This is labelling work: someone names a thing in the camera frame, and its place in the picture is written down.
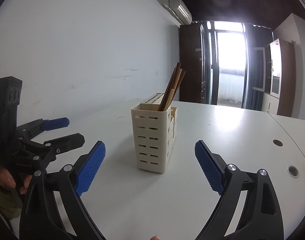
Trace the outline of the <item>person's left hand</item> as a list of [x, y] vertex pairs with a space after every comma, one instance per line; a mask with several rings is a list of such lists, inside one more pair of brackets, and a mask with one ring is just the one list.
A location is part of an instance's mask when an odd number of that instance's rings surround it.
[[[23, 186], [20, 188], [20, 194], [26, 194], [31, 179], [32, 179], [32, 175], [28, 175], [24, 178]], [[0, 186], [9, 189], [16, 188], [16, 183], [14, 178], [12, 177], [10, 172], [3, 166], [0, 166]]]

